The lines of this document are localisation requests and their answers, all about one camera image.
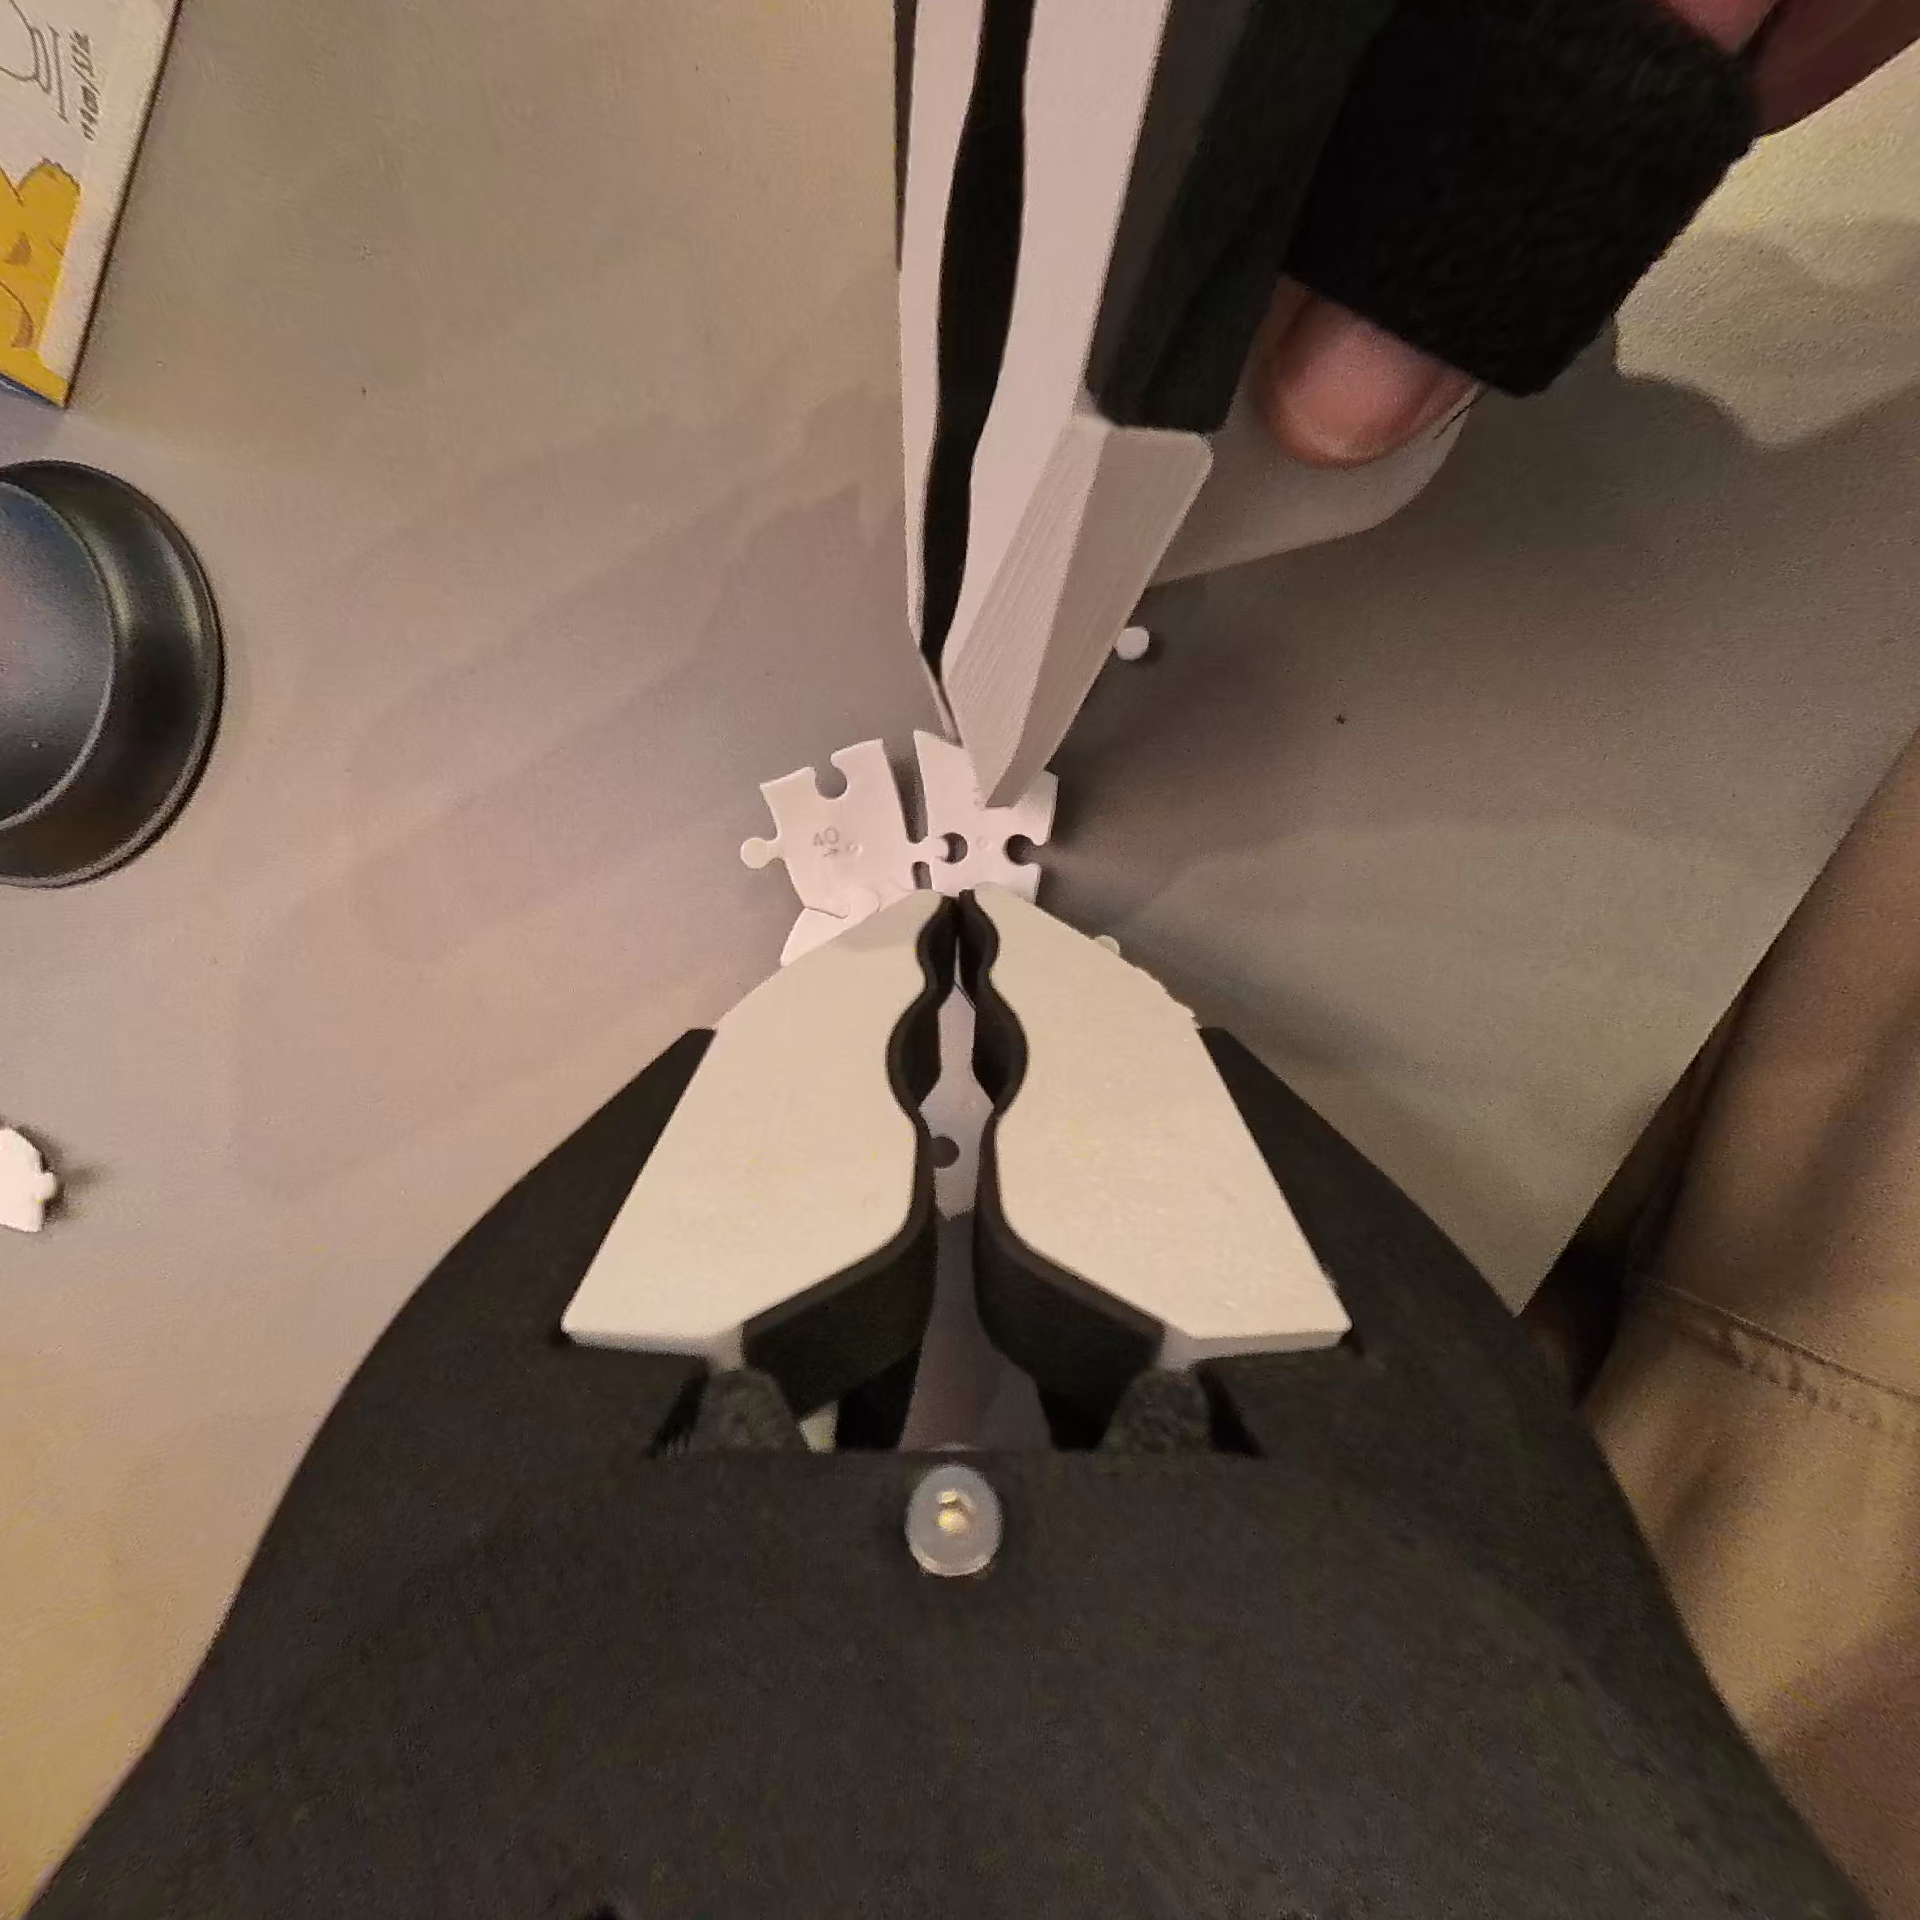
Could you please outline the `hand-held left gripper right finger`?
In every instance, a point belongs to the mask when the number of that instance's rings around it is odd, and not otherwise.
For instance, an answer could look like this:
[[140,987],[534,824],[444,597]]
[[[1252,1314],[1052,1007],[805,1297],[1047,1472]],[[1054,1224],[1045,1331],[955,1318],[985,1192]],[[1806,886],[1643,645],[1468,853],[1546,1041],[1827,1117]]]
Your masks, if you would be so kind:
[[1194,1011],[1121,951],[985,883],[962,895],[980,1326],[1052,1428],[1096,1442],[1150,1374],[1352,1331]]

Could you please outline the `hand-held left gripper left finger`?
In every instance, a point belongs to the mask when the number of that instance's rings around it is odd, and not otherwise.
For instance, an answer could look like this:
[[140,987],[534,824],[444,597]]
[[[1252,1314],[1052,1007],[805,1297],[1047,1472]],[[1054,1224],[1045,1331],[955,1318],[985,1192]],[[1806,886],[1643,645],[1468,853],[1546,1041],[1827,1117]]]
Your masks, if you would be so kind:
[[939,1300],[924,1102],[953,902],[912,891],[769,975],[691,1079],[561,1318],[580,1348],[757,1372],[843,1450],[896,1451]]

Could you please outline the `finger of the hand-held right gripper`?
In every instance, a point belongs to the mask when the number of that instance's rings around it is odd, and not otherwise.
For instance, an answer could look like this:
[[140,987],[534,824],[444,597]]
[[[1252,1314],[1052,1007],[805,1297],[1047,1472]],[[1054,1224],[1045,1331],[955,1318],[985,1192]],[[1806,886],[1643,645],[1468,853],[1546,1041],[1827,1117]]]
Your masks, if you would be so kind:
[[1175,4],[989,4],[955,175],[946,395],[972,378],[966,573],[942,671],[993,803],[1047,769],[1153,581],[1212,447],[1121,425],[1091,366]]
[[941,728],[955,728],[944,658],[966,573],[980,391],[949,399],[944,298],[955,177],[972,115],[991,4],[896,7],[899,362],[906,624]]

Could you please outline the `white straight-edged puzzle piece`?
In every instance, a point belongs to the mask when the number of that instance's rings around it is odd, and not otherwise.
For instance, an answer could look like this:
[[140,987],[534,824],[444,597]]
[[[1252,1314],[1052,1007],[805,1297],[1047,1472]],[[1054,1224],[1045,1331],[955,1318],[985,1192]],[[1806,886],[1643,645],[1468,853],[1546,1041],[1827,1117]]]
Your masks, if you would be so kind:
[[1039,850],[1050,839],[1058,779],[1040,771],[1016,799],[991,802],[966,748],[936,731],[915,731],[919,824],[915,851],[931,886],[960,895],[995,883],[1035,900],[1043,883]]

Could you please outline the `white joined puzzle pieces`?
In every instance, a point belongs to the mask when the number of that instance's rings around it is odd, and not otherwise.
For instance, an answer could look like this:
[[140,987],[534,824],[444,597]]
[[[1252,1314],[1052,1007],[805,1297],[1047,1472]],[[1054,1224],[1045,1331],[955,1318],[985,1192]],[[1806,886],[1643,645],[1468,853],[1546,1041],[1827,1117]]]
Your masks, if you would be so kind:
[[[949,850],[911,828],[908,803],[889,750],[862,739],[828,757],[843,783],[824,790],[817,769],[803,768],[763,783],[772,836],[743,843],[749,868],[781,864],[801,902],[781,947],[791,966],[828,945],[855,924],[912,891],[949,891]],[[974,1014],[960,987],[951,987],[939,1014],[941,1073],[924,1095],[931,1131],[935,1201],[949,1219],[976,1203],[978,1156],[989,1097],[972,1072]]]

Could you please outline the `black round puzzle stand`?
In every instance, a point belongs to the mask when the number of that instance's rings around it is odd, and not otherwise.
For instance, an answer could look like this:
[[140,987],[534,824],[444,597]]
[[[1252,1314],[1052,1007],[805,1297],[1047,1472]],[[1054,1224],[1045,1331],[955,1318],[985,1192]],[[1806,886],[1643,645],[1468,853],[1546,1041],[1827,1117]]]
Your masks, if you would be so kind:
[[5,466],[2,882],[56,891],[151,851],[196,796],[227,635],[192,540],[124,475]]

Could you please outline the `blue printed puzzle box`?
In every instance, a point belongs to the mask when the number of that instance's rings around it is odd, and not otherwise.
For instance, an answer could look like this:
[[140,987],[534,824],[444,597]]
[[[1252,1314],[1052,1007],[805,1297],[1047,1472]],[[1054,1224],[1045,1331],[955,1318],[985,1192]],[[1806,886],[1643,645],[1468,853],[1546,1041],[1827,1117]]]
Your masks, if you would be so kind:
[[70,401],[179,2],[2,4],[2,381]]

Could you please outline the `person's right hand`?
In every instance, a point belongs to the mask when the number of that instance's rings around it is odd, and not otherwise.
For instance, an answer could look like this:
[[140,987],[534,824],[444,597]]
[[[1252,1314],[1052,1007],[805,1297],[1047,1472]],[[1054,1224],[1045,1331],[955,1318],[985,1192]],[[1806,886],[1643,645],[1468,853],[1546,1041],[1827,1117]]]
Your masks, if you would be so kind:
[[[1915,2],[1667,2],[1706,42],[1753,59],[1762,132],[1832,106],[1918,37]],[[1475,374],[1338,299],[1284,286],[1259,380],[1261,418],[1308,468],[1383,462],[1449,425],[1482,394]]]

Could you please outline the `person's beige trousers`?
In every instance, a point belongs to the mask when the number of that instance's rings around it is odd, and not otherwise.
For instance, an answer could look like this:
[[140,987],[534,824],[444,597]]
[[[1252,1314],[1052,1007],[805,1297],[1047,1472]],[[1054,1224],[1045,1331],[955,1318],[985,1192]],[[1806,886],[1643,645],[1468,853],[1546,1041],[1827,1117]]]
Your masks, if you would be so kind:
[[1523,1319],[1747,1737],[1917,1915],[1917,737]]

